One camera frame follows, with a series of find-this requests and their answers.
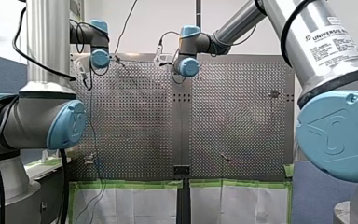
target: black pole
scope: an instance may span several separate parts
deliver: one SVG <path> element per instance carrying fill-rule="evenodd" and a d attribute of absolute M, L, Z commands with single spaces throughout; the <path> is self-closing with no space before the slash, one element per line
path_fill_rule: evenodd
<path fill-rule="evenodd" d="M 196 20 L 197 26 L 201 30 L 201 0 L 196 0 Z"/>

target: perforated metal panel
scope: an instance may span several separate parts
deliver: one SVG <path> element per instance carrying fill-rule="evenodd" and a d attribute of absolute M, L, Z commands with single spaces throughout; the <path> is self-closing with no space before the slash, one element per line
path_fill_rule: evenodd
<path fill-rule="evenodd" d="M 172 179 L 171 77 L 152 63 L 111 63 L 103 77 L 94 77 L 93 91 L 81 78 L 78 98 L 90 112 L 101 158 L 101 176 L 114 179 Z M 83 158 L 95 153 L 94 135 L 88 122 L 73 179 L 98 176 Z"/>
<path fill-rule="evenodd" d="M 191 177 L 283 178 L 292 158 L 293 82 L 277 57 L 204 61 L 192 85 Z"/>
<path fill-rule="evenodd" d="M 173 179 L 178 164 L 190 165 L 191 178 L 284 178 L 283 165 L 292 160 L 294 77 L 280 56 L 200 57 L 200 76 L 183 85 L 153 57 L 111 63 L 105 76 L 94 77 L 93 91 L 78 78 L 96 141 L 88 122 L 72 156 L 74 180 L 99 176 L 84 162 L 95 142 L 106 178 Z"/>

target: silver cylinder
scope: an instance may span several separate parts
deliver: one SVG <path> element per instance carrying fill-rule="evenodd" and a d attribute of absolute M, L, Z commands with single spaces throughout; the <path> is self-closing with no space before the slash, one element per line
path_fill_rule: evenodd
<path fill-rule="evenodd" d="M 248 1 L 214 36 L 219 42 L 231 45 L 264 18 L 255 1 Z"/>
<path fill-rule="evenodd" d="M 302 1 L 263 1 L 279 37 L 287 20 Z M 338 77 L 358 71 L 358 48 L 324 0 L 309 3 L 297 15 L 287 36 L 286 51 L 303 88 L 302 95 Z"/>
<path fill-rule="evenodd" d="M 0 167 L 7 201 L 23 195 L 28 191 L 30 181 L 28 175 L 25 173 L 20 157 L 0 161 Z"/>
<path fill-rule="evenodd" d="M 69 1 L 27 1 L 28 55 L 66 75 L 70 72 Z M 28 83 L 20 90 L 75 93 L 69 80 L 28 62 Z"/>

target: robot end effector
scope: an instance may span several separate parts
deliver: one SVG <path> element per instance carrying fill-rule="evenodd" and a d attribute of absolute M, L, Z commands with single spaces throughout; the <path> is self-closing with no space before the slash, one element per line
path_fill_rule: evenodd
<path fill-rule="evenodd" d="M 108 28 L 105 21 L 80 22 L 70 27 L 71 44 L 90 44 L 90 61 L 97 69 L 106 68 L 110 63 Z"/>

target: white wall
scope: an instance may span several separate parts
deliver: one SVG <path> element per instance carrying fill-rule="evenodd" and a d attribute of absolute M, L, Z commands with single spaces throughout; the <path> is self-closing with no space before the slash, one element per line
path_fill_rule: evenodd
<path fill-rule="evenodd" d="M 202 32 L 212 33 L 222 26 L 244 3 L 243 0 L 203 0 Z M 85 18 L 108 21 L 111 51 L 130 12 L 132 0 L 85 0 Z M 195 0 L 139 0 L 130 18 L 118 52 L 154 53 L 159 38 L 167 31 L 179 32 L 186 24 L 195 24 Z M 174 52 L 178 38 L 164 38 L 164 49 Z M 233 48 L 231 53 L 279 54 L 279 41 L 270 23 L 261 22 L 253 38 Z"/>
<path fill-rule="evenodd" d="M 12 48 L 12 40 L 17 32 L 20 12 L 25 4 L 17 0 L 0 0 L 0 57 L 26 63 Z M 26 22 L 22 26 L 18 47 L 26 51 Z"/>

